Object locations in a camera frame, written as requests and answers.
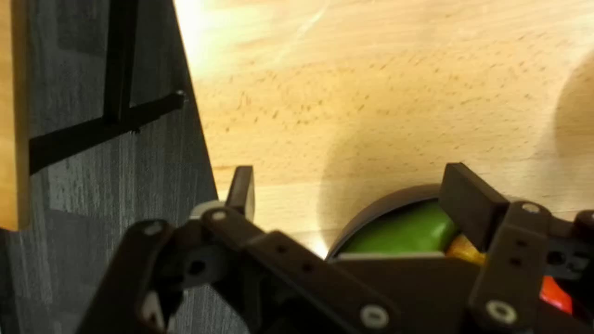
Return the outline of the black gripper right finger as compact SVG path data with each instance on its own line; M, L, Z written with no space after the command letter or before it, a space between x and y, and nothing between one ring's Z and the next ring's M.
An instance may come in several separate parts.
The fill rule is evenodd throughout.
M465 164L448 164L441 207L487 264L470 290L468 312L483 334L593 334L593 218L556 218L532 201L509 201ZM554 277L572 297L565 314L541 299Z

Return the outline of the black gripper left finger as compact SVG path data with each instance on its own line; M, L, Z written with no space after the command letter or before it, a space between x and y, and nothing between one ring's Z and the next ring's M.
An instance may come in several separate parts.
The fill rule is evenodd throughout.
M199 205L186 225L173 227L164 220L132 225L77 334L168 334L190 288L216 284L231 273L233 251L209 225L238 223L244 236L253 238L261 234L248 225L253 214L255 169L240 166L227 201Z

